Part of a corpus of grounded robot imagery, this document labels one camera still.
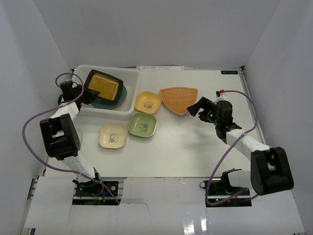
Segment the orange woven fan basket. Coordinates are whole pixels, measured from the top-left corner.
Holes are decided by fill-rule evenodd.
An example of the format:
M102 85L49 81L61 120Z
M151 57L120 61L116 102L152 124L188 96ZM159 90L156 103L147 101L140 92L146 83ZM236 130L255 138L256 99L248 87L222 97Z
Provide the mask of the orange woven fan basket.
M187 108L196 103L198 89L188 87L171 87L159 90L164 105L178 115L186 114Z

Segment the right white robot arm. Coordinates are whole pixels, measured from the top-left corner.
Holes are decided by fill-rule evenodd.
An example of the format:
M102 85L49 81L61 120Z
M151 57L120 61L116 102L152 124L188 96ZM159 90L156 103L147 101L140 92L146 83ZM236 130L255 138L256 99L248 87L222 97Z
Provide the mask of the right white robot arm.
M250 161L250 169L232 169L222 173L221 190L233 195L238 188L251 188L258 195L290 190L294 180L287 154L281 147L270 147L252 138L233 121L232 104L223 97L211 101L202 97L187 108L204 122L215 125L216 134L225 144L234 147Z

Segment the blue-grey round plate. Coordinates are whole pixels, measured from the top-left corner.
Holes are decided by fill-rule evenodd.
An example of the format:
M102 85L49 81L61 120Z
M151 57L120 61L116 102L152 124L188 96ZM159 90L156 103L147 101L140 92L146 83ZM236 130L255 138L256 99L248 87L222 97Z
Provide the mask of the blue-grey round plate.
M119 98L119 101L116 104L110 103L108 101L104 101L104 100L100 100L100 99L96 99L91 106L93 108L97 108L97 109L104 109L104 110L114 110L118 107L120 107L124 101L126 100L127 97L127 89L125 86L123 86L122 92L121 92L121 96Z

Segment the yellow square panda dish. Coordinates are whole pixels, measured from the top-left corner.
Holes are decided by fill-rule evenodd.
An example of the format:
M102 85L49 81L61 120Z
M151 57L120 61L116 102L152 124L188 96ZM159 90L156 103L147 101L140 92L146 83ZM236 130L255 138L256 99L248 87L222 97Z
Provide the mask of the yellow square panda dish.
M155 114L162 103L162 98L156 93L149 91L142 92L138 95L135 108L143 113Z

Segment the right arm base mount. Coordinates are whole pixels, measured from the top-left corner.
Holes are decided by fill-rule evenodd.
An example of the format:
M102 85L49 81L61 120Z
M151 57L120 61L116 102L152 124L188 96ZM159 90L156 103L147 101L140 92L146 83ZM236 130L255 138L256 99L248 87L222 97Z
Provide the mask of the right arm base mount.
M208 184L208 180L202 181L199 186L200 188L206 190ZM223 183L221 183L220 180L212 180L212 183L209 188L209 193L208 193L208 199L226 199L241 190L244 190L243 188L240 187L224 187ZM249 198L250 197L250 192L248 189L246 189L243 193L237 195L239 198Z

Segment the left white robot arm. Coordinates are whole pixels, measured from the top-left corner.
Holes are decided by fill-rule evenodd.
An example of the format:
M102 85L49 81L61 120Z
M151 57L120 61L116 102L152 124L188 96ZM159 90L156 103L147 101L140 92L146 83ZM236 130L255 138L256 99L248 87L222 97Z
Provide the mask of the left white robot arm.
M75 129L73 119L79 114L82 103L92 103L100 93L73 81L62 82L60 88L59 109L50 118L40 121L46 152L75 172L73 182L82 191L99 195L103 191L100 174L79 153L82 135Z

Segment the black square amber plate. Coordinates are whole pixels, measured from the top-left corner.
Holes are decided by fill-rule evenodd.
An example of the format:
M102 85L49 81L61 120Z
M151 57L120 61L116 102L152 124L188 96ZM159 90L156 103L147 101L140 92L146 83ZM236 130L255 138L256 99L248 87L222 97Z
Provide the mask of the black square amber plate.
M98 70L91 70L84 83L86 89L98 92L100 100L111 104L120 100L123 86L123 80Z

